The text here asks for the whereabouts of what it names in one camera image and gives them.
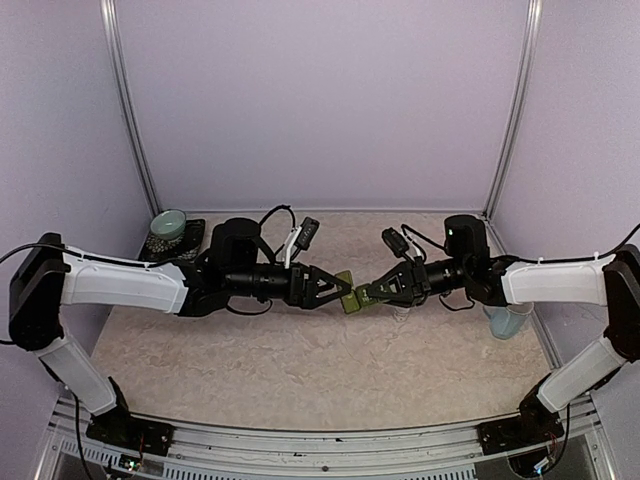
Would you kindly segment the white pill bottle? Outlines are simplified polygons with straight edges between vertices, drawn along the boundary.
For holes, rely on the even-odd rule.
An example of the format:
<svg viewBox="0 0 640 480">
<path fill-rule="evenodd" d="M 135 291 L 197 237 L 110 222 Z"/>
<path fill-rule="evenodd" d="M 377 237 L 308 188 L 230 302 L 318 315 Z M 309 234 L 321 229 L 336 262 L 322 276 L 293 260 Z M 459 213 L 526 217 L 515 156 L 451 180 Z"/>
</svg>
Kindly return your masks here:
<svg viewBox="0 0 640 480">
<path fill-rule="evenodd" d="M 398 323 L 404 323 L 408 320 L 411 309 L 406 307 L 395 307 L 393 311 L 393 318 Z"/>
</svg>

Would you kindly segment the green pill organizer box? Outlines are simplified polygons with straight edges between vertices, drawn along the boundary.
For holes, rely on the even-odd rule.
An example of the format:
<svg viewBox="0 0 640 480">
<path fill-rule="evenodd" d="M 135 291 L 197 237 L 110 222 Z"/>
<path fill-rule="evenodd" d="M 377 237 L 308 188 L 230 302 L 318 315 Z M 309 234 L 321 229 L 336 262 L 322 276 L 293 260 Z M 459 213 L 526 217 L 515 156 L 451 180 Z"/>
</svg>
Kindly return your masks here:
<svg viewBox="0 0 640 480">
<path fill-rule="evenodd" d="M 381 303 L 380 299 L 370 295 L 369 283 L 358 286 L 354 284 L 352 274 L 349 270 L 338 272 L 335 276 L 351 286 L 351 292 L 340 299 L 342 309 L 346 315 L 356 314 Z"/>
</svg>

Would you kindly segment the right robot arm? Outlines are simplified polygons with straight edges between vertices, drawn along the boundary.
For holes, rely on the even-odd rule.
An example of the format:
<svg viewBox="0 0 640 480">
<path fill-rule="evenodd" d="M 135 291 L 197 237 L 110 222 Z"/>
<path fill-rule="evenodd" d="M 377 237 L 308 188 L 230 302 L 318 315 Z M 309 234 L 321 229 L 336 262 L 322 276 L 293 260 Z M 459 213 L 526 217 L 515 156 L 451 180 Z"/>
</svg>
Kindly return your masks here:
<svg viewBox="0 0 640 480">
<path fill-rule="evenodd" d="M 446 259 L 427 263 L 408 256 L 398 230 L 383 231 L 399 263 L 367 288 L 370 298 L 411 308 L 428 297 L 461 289 L 469 300 L 489 307 L 529 303 L 584 303 L 604 306 L 603 334 L 571 361 L 539 382 L 523 399 L 511 433 L 523 444 L 546 432 L 559 411 L 639 358 L 639 250 L 624 242 L 604 254 L 569 259 L 523 259 L 490 253 L 484 223 L 460 214 L 444 221 Z"/>
</svg>

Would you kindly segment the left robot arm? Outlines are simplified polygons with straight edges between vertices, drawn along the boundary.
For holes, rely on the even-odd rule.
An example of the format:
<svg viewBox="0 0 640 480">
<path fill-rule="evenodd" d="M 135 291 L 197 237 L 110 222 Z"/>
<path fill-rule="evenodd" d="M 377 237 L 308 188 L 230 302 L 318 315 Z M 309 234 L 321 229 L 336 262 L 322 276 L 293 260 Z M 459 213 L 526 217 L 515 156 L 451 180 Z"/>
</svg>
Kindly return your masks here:
<svg viewBox="0 0 640 480">
<path fill-rule="evenodd" d="M 28 255 L 10 281 L 10 339 L 34 353 L 94 418 L 100 417 L 102 430 L 115 442 L 133 443 L 139 421 L 130 415 L 117 384 L 98 372 L 65 331 L 61 306 L 128 306 L 200 318 L 228 309 L 234 297 L 246 297 L 314 310 L 351 292 L 348 282 L 294 261 L 318 228 L 316 220 L 305 218 L 287 237 L 284 259 L 277 260 L 260 223 L 231 218 L 215 226 L 209 248 L 195 260 L 157 263 L 74 250 L 60 235 L 47 233 L 25 246 Z"/>
</svg>

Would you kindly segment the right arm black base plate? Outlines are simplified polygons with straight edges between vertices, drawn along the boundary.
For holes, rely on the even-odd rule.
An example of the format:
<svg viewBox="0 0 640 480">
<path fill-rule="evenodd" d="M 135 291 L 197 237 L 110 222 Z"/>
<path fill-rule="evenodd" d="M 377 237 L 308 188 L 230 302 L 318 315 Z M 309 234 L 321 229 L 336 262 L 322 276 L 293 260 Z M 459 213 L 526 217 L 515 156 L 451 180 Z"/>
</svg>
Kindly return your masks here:
<svg viewBox="0 0 640 480">
<path fill-rule="evenodd" d="M 560 438 L 565 430 L 559 420 L 544 425 L 527 424 L 521 416 L 480 423 L 476 427 L 484 455 L 493 455 Z"/>
</svg>

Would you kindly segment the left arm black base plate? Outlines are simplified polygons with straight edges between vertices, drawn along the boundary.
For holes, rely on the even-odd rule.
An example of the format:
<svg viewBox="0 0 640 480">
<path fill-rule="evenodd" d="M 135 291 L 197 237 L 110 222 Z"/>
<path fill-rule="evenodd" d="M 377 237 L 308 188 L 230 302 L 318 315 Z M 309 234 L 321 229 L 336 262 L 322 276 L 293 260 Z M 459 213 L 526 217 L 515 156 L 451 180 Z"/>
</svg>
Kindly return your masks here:
<svg viewBox="0 0 640 480">
<path fill-rule="evenodd" d="M 174 427 L 163 422 L 137 417 L 90 421 L 86 436 L 104 444 L 166 457 L 173 439 Z"/>
</svg>

